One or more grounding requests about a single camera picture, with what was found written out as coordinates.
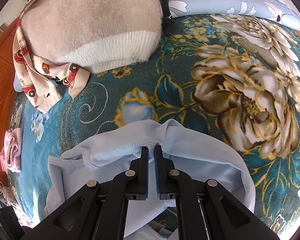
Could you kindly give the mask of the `orange wooden headboard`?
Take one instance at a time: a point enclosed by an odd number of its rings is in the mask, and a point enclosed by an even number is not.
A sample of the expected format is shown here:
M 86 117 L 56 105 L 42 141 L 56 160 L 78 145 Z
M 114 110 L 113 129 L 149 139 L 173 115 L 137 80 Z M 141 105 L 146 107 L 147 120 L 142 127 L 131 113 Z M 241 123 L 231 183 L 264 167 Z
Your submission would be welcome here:
M 13 39 L 16 31 L 16 22 L 13 21 L 0 36 L 0 152 L 4 146 L 5 131 L 9 129 L 12 109 L 17 96 L 13 88 Z M 7 174 L 0 164 L 0 182 L 8 185 Z

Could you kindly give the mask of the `pink folded towel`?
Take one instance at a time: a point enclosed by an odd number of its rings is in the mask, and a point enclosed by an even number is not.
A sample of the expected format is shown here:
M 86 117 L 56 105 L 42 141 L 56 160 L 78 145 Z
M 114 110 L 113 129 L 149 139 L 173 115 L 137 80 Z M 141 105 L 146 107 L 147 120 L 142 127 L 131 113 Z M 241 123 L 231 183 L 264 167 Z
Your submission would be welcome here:
M 21 172 L 21 149 L 23 130 L 21 128 L 9 129 L 5 132 L 4 146 L 0 152 L 1 169 L 8 173 Z

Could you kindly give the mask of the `cream car print garment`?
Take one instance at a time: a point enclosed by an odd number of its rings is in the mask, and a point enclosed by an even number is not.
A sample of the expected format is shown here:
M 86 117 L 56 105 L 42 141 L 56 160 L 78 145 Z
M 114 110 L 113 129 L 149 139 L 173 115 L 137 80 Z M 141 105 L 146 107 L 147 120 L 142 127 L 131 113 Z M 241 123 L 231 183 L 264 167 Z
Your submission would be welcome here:
M 57 66 L 30 53 L 21 30 L 21 19 L 33 3 L 29 0 L 19 13 L 13 40 L 13 64 L 22 91 L 35 109 L 47 113 L 62 99 L 55 83 L 61 83 L 74 99 L 86 86 L 90 72 L 73 63 Z

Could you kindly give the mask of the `teal floral bed blanket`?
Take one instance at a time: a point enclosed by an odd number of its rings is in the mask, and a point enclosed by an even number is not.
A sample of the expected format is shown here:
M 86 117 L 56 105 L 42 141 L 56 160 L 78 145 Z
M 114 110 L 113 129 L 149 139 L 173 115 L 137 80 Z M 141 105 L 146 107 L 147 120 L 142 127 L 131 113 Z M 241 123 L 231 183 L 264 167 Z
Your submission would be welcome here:
M 176 18 L 142 64 L 91 74 L 75 98 L 47 113 L 19 94 L 11 120 L 23 129 L 21 172 L 10 173 L 30 220 L 44 217 L 49 156 L 92 135 L 175 119 L 236 150 L 256 188 L 256 215 L 281 239 L 300 226 L 300 37 L 252 16 Z

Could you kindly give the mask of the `beige fuzzy sweater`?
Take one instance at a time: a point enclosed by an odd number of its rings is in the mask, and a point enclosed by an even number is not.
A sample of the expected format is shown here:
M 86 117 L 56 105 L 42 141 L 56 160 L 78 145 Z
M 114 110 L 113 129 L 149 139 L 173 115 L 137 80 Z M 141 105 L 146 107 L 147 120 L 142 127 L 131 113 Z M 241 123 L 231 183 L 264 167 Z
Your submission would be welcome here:
M 21 31 L 32 55 L 98 73 L 149 60 L 161 16 L 159 0 L 37 0 Z

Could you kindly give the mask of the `light blue sweatshirt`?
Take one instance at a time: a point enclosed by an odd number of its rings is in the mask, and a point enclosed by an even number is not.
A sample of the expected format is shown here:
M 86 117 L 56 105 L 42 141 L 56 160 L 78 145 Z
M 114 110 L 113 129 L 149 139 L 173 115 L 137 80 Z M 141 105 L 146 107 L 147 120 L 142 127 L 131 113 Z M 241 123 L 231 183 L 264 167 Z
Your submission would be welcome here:
M 49 157 L 47 169 L 52 187 L 45 212 L 51 214 L 87 181 L 104 183 L 128 170 L 145 146 L 149 158 L 148 198 L 129 203 L 125 239 L 162 239 L 149 223 L 168 207 L 174 207 L 175 202 L 157 197 L 154 168 L 157 145 L 175 168 L 198 181 L 217 180 L 250 211 L 254 210 L 255 187 L 241 156 L 220 140 L 170 119 L 163 124 L 153 120 L 133 122 L 93 135 L 60 157 Z

